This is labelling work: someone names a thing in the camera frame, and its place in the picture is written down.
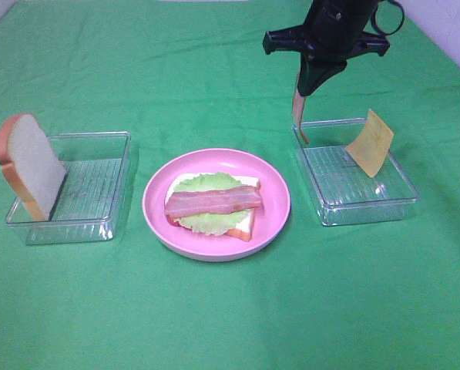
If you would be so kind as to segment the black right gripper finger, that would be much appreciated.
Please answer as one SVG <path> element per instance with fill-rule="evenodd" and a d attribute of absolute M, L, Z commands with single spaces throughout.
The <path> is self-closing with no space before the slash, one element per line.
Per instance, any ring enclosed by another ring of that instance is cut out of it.
<path fill-rule="evenodd" d="M 331 77 L 343 72 L 347 65 L 346 61 L 311 61 L 307 70 L 306 95 L 311 95 Z"/>
<path fill-rule="evenodd" d="M 301 96 L 311 95 L 316 87 L 317 67 L 313 57 L 301 54 L 300 71 L 297 77 L 297 90 Z"/>

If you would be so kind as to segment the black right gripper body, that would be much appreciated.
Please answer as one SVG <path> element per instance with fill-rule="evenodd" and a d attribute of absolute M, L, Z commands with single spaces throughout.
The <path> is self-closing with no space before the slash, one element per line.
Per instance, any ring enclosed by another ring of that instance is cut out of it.
<path fill-rule="evenodd" d="M 364 30 L 377 1 L 313 1 L 304 22 L 264 35 L 266 54 L 297 52 L 305 61 L 343 62 L 368 53 L 383 56 L 390 47 L 384 35 Z"/>

